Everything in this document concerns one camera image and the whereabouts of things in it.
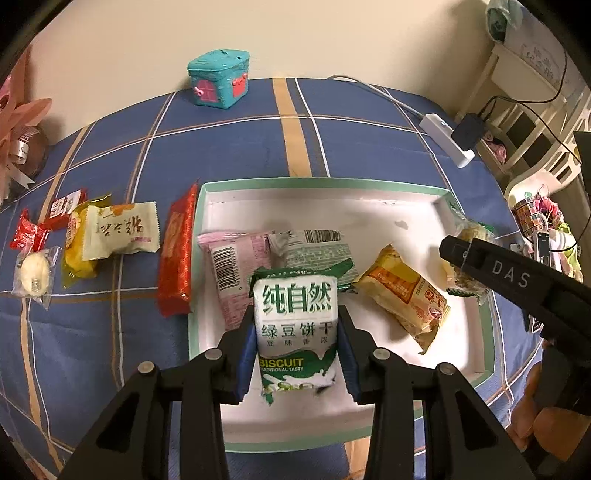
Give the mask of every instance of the teal box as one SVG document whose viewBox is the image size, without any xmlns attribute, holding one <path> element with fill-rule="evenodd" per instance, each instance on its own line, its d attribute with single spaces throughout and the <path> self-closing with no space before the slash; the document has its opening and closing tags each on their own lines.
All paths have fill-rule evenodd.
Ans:
<svg viewBox="0 0 591 480">
<path fill-rule="evenodd" d="M 230 108 L 248 93 L 250 54 L 243 50 L 212 50 L 189 62 L 195 105 Z"/>
</svg>

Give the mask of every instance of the yellow snack package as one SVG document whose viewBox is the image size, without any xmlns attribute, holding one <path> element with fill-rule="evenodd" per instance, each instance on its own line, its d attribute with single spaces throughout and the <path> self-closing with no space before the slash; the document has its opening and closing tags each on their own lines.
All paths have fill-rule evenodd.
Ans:
<svg viewBox="0 0 591 480">
<path fill-rule="evenodd" d="M 72 211 L 66 232 L 66 247 L 61 259 L 61 282 L 64 288 L 71 287 L 79 278 L 96 277 L 96 260 L 82 260 L 86 216 L 91 205 L 108 207 L 111 205 L 111 195 L 88 200 Z"/>
<path fill-rule="evenodd" d="M 445 297 L 405 264 L 392 245 L 382 248 L 374 264 L 353 286 L 393 314 L 421 346 L 421 354 L 433 343 L 449 313 Z"/>
</svg>

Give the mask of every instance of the white power strip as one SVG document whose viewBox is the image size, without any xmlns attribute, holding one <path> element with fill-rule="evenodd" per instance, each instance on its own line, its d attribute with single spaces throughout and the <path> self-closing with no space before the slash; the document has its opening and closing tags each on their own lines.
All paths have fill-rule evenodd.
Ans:
<svg viewBox="0 0 591 480">
<path fill-rule="evenodd" d="M 452 158 L 458 168 L 465 167 L 474 158 L 472 150 L 464 151 L 452 140 L 453 128 L 436 113 L 425 114 L 420 127 Z"/>
</svg>

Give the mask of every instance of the black cable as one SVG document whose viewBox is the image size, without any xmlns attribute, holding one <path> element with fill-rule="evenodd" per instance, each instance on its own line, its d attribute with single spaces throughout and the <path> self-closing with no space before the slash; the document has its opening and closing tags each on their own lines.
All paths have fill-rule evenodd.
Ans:
<svg viewBox="0 0 591 480">
<path fill-rule="evenodd" d="M 544 119 L 540 116 L 540 114 L 538 114 L 538 112 L 536 112 L 532 107 L 530 107 L 528 105 L 528 103 L 533 103 L 533 104 L 542 104 L 542 103 L 552 103 L 554 102 L 554 100 L 556 100 L 558 98 L 558 96 L 560 95 L 560 92 L 562 91 L 562 87 L 564 85 L 564 78 L 566 76 L 566 69 L 567 69 L 567 65 L 568 65 L 568 57 L 566 54 L 566 49 L 564 50 L 564 70 L 562 72 L 562 78 L 560 79 L 560 85 L 558 87 L 558 90 L 556 92 L 556 95 L 554 95 L 551 99 L 549 100 L 532 100 L 531 102 L 526 102 L 526 101 L 521 101 L 521 100 L 515 100 L 514 98 L 511 97 L 506 97 L 503 95 L 495 95 L 494 97 L 491 97 L 488 102 L 486 103 L 486 105 L 480 110 L 480 112 L 478 113 L 478 116 L 480 118 L 482 118 L 482 115 L 484 114 L 484 112 L 486 111 L 486 109 L 488 108 L 488 106 L 491 104 L 491 102 L 494 102 L 491 108 L 491 111 L 488 113 L 488 115 L 486 117 L 483 118 L 483 120 L 486 122 L 488 121 L 488 119 L 491 117 L 493 110 L 495 109 L 495 105 L 496 105 L 496 101 L 498 99 L 500 100 L 505 100 L 506 102 L 511 102 L 511 103 L 517 103 L 518 105 L 524 106 L 525 108 L 527 108 L 528 110 L 530 110 L 538 119 L 540 119 L 540 122 L 542 122 L 542 124 L 546 127 L 546 129 L 548 130 L 548 132 L 550 132 L 550 135 L 552 135 L 554 137 L 554 139 L 560 143 L 560 145 L 562 145 L 564 148 L 566 148 L 566 150 L 574 157 L 576 158 L 576 160 L 581 163 L 581 159 L 574 154 L 574 152 L 567 147 L 564 142 L 559 139 L 556 134 L 550 129 L 550 127 L 548 126 L 548 124 L 544 121 Z"/>
<path fill-rule="evenodd" d="M 543 119 L 543 118 L 542 118 L 542 117 L 541 117 L 541 116 L 538 114 L 538 112 L 536 112 L 536 111 L 535 111 L 535 110 L 534 110 L 532 107 L 530 107 L 529 105 L 526 105 L 524 102 L 519 102 L 519 101 L 517 101 L 517 100 L 513 100 L 513 98 L 509 98 L 509 97 L 502 97 L 502 96 L 500 96 L 499 98 L 500 98 L 501 100 L 506 100 L 506 101 L 508 101 L 508 102 L 518 103 L 519 105 L 522 105 L 522 106 L 524 106 L 524 107 L 525 107 L 525 108 L 527 108 L 528 110 L 531 110 L 531 112 L 532 112 L 532 113 L 533 113 L 533 114 L 534 114 L 536 117 L 538 117 L 538 118 L 540 119 L 540 122 L 542 122 L 542 124 L 543 124 L 543 125 L 546 127 L 546 130 L 548 130 L 548 132 L 550 132 L 550 135 L 552 135 L 552 136 L 554 137 L 554 139 L 555 139 L 555 140 L 556 140 L 556 141 L 557 141 L 557 142 L 558 142 L 560 145 L 562 145 L 564 148 L 566 148 L 566 150 L 567 150 L 567 151 L 568 151 L 568 152 L 569 152 L 569 153 L 570 153 L 570 154 L 571 154 L 571 155 L 572 155 L 574 158 L 576 158 L 576 159 L 577 159 L 577 161 L 578 161 L 579 163 L 581 163 L 581 159 L 580 159 L 580 158 L 579 158 L 577 155 L 575 155 L 575 154 L 574 154 L 574 152 L 573 152 L 573 151 L 572 151 L 572 150 L 571 150 L 569 147 L 567 147 L 567 146 L 564 144 L 564 142 L 563 142 L 561 139 L 559 139 L 559 138 L 556 136 L 556 134 L 555 134 L 555 133 L 554 133 L 554 132 L 553 132 L 553 131 L 550 129 L 550 127 L 548 126 L 548 124 L 547 124 L 547 123 L 544 121 L 544 119 Z"/>
<path fill-rule="evenodd" d="M 569 250 L 573 249 L 574 247 L 577 246 L 577 244 L 581 241 L 581 239 L 583 238 L 583 235 L 585 234 L 585 230 L 587 229 L 587 227 L 589 226 L 589 222 L 591 222 L 591 213 L 589 214 L 589 218 L 587 219 L 587 223 L 585 223 L 585 226 L 583 227 L 583 231 L 581 232 L 581 234 L 579 235 L 579 238 L 577 238 L 572 247 L 568 247 L 568 248 L 563 248 L 562 250 L 550 250 L 551 252 L 556 252 L 556 253 L 560 253 L 560 252 L 568 252 Z"/>
<path fill-rule="evenodd" d="M 519 103 L 519 104 L 532 103 L 532 104 L 540 105 L 540 104 L 544 104 L 544 103 L 554 102 L 558 98 L 558 96 L 560 95 L 560 92 L 562 91 L 562 87 L 564 85 L 564 78 L 566 77 L 566 69 L 567 69 L 567 66 L 569 63 L 569 58 L 566 53 L 566 48 L 563 47 L 563 50 L 564 50 L 564 70 L 562 71 L 562 78 L 560 79 L 560 84 L 558 86 L 558 90 L 556 91 L 556 94 L 551 99 L 549 99 L 549 100 L 532 100 L 532 101 L 528 102 L 526 100 L 514 100 L 514 99 L 509 99 L 509 97 L 503 97 L 502 95 L 495 95 L 488 100 L 488 102 L 486 103 L 486 105 L 484 107 L 482 107 L 482 110 L 480 110 L 480 113 L 478 113 L 478 116 L 482 118 L 482 114 L 486 111 L 486 108 L 491 104 L 491 102 L 493 102 L 497 98 L 509 99 L 511 102 L 515 102 L 515 103 Z"/>
</svg>

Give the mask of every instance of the green biscuit package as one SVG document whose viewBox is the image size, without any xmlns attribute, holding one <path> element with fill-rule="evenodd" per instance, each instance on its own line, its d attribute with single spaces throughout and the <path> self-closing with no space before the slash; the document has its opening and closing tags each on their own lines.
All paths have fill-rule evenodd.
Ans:
<svg viewBox="0 0 591 480">
<path fill-rule="evenodd" d="M 262 394 L 335 382 L 337 278 L 349 258 L 320 271 L 258 268 L 251 279 Z"/>
<path fill-rule="evenodd" d="M 349 244 L 337 230 L 289 230 L 268 235 L 271 251 L 282 258 L 283 267 L 319 270 L 351 258 Z M 351 287 L 358 273 L 353 265 L 337 278 L 339 291 Z"/>
</svg>

